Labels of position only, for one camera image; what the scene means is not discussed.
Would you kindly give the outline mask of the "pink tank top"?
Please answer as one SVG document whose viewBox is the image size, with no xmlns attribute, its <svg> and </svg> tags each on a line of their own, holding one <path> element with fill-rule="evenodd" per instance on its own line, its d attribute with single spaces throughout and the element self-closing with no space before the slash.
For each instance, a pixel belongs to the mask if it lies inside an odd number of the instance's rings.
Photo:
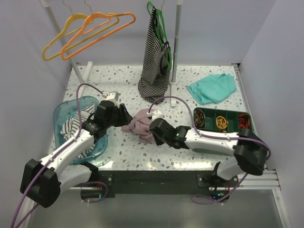
<svg viewBox="0 0 304 228">
<path fill-rule="evenodd" d="M 122 131 L 136 134 L 140 143 L 155 144 L 154 136 L 149 130 L 152 119 L 147 117 L 148 111 L 149 109 L 139 111 L 128 125 L 122 126 Z"/>
</svg>

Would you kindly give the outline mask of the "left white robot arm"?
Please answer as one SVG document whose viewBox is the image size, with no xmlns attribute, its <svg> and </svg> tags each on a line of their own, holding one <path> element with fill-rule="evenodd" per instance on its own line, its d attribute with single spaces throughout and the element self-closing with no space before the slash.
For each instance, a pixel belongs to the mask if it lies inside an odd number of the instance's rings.
<svg viewBox="0 0 304 228">
<path fill-rule="evenodd" d="M 82 151 L 104 137 L 108 128 L 127 125 L 132 119 L 125 104 L 101 101 L 95 113 L 56 151 L 39 161 L 31 159 L 26 163 L 20 192 L 44 208 L 50 207 L 62 191 L 59 177 L 64 169 Z"/>
</svg>

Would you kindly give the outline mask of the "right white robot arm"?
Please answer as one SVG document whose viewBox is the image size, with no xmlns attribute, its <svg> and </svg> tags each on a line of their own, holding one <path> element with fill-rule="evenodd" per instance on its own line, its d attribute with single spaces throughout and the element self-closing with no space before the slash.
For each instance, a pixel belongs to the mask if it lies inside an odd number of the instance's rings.
<svg viewBox="0 0 304 228">
<path fill-rule="evenodd" d="M 167 144 L 175 149 L 209 150 L 228 155 L 225 162 L 217 162 L 212 173 L 204 181 L 221 187 L 243 172 L 261 176 L 269 154 L 267 145 L 249 129 L 238 133 L 217 133 L 198 130 L 195 127 L 174 128 L 158 118 L 149 127 L 156 144 Z"/>
</svg>

